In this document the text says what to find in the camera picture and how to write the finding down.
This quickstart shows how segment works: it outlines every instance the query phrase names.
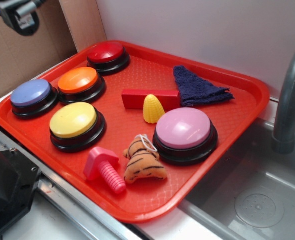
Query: drain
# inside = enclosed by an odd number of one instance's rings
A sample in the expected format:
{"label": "drain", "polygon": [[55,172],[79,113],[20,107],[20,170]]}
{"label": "drain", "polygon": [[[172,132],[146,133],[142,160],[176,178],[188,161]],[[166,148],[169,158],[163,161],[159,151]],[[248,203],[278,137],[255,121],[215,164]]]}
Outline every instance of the drain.
{"label": "drain", "polygon": [[284,206],[273,192],[257,187],[242,192],[236,198],[235,211],[246,224],[255,228],[269,228],[281,221]]}

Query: orange plush toy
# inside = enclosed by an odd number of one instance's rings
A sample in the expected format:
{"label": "orange plush toy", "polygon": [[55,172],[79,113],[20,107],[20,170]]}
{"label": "orange plush toy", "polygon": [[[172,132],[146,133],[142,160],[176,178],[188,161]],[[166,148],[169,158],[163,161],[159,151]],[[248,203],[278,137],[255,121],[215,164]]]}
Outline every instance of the orange plush toy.
{"label": "orange plush toy", "polygon": [[123,155],[130,159],[124,175],[127,184],[132,184],[137,179],[167,178],[167,171],[160,163],[158,150],[146,135],[136,136],[129,148],[124,150]]}

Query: sink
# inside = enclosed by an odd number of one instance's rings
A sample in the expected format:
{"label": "sink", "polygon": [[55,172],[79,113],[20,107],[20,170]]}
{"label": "sink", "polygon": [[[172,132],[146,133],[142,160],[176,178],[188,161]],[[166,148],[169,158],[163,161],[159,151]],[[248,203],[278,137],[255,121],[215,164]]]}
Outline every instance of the sink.
{"label": "sink", "polygon": [[295,149],[273,152],[257,119],[179,208],[222,239],[295,240]]}

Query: cardboard box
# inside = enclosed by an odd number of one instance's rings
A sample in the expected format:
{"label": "cardboard box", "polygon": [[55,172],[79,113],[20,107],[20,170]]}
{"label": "cardboard box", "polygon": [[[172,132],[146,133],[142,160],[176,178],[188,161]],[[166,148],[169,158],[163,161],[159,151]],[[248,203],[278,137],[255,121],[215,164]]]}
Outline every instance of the cardboard box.
{"label": "cardboard box", "polygon": [[0,17],[0,98],[78,51],[105,41],[95,0],[51,0],[37,14],[38,31],[21,36]]}

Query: wooden block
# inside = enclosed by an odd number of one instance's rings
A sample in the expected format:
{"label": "wooden block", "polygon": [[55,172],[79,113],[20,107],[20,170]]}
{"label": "wooden block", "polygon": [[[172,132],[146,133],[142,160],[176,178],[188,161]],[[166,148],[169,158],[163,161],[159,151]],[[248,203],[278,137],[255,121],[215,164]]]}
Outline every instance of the wooden block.
{"label": "wooden block", "polygon": [[143,110],[144,100],[149,94],[157,97],[165,111],[181,108],[180,91],[143,89],[124,89],[122,92],[124,107]]}

